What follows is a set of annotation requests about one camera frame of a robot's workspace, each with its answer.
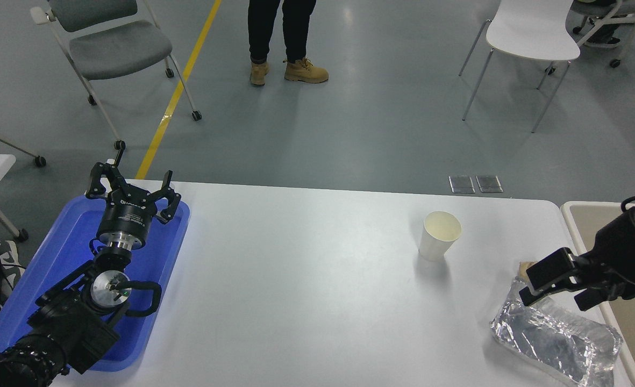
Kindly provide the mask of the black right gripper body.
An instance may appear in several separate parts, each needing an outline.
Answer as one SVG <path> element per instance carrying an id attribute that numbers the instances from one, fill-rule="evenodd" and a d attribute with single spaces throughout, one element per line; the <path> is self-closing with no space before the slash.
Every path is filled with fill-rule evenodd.
<path id="1" fill-rule="evenodd" d="M 619 297 L 635 298 L 635 211 L 625 211 L 597 231 L 590 252 L 597 268 L 597 281 L 622 280 L 625 289 Z"/>

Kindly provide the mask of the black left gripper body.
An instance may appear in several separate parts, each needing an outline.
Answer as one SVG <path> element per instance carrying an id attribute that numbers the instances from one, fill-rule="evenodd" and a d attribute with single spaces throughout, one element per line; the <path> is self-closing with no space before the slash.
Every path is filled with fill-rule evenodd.
<path id="1" fill-rule="evenodd" d="M 128 249 L 143 248 L 157 213 L 154 203 L 133 204 L 125 200 L 104 199 L 106 207 L 97 230 L 97 238 L 108 245 L 113 241 L 125 241 Z"/>

